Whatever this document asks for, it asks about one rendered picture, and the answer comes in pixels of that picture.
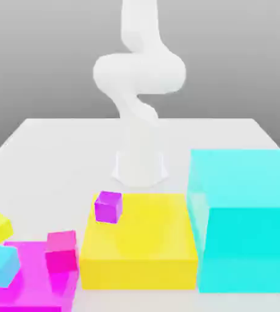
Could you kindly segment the small purple cube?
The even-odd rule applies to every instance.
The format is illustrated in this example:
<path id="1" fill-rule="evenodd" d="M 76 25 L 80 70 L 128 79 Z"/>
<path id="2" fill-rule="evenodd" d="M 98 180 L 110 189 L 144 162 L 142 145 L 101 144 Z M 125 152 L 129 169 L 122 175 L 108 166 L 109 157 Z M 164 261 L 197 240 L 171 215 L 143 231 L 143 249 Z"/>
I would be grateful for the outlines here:
<path id="1" fill-rule="evenodd" d="M 121 193 L 101 191 L 95 200 L 95 218 L 98 222 L 116 224 L 123 212 Z"/>

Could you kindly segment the small pink cube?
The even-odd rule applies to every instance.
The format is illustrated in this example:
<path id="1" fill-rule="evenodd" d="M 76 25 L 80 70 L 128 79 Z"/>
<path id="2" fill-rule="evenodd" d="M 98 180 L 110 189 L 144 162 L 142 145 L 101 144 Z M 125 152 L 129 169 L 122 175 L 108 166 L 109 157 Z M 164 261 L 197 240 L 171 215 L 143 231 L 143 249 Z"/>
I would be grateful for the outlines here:
<path id="1" fill-rule="evenodd" d="M 45 259 L 50 273 L 76 271 L 78 269 L 76 232 L 74 230 L 49 232 Z"/>

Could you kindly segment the small light blue cube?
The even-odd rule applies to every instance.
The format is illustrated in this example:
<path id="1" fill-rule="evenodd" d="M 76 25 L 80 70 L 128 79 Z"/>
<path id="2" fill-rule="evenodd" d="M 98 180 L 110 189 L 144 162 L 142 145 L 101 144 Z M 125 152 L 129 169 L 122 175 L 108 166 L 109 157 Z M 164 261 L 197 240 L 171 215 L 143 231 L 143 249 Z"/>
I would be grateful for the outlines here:
<path id="1" fill-rule="evenodd" d="M 7 288 L 19 269 L 18 249 L 0 245 L 0 288 Z"/>

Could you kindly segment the large yellow box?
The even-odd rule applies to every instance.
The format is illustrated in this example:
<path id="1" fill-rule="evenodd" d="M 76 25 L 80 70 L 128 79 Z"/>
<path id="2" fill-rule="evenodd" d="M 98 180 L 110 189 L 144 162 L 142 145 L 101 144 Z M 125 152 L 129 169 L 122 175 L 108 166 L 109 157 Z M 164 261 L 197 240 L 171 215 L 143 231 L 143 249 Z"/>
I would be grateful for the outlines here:
<path id="1" fill-rule="evenodd" d="M 198 256 L 182 193 L 124 193 L 116 224 L 90 210 L 79 256 L 83 289 L 195 289 Z"/>

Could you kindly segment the large cyan box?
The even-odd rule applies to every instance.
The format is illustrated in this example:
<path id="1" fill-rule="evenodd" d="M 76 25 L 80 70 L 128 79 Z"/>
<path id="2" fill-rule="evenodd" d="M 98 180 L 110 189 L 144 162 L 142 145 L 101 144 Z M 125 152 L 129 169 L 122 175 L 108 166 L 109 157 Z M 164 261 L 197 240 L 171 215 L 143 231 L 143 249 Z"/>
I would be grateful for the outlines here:
<path id="1" fill-rule="evenodd" d="M 194 149 L 187 208 L 202 293 L 280 293 L 280 149 Z"/>

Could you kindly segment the large magenta box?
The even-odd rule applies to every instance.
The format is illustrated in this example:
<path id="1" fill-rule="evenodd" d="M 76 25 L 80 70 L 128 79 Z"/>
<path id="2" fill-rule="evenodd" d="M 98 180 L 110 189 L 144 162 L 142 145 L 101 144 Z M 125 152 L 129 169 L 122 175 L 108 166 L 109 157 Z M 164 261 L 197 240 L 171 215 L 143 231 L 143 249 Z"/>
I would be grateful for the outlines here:
<path id="1" fill-rule="evenodd" d="M 0 288 L 0 312 L 71 312 L 78 271 L 51 274 L 44 241 L 7 241 L 18 249 L 20 271 L 7 288 Z"/>

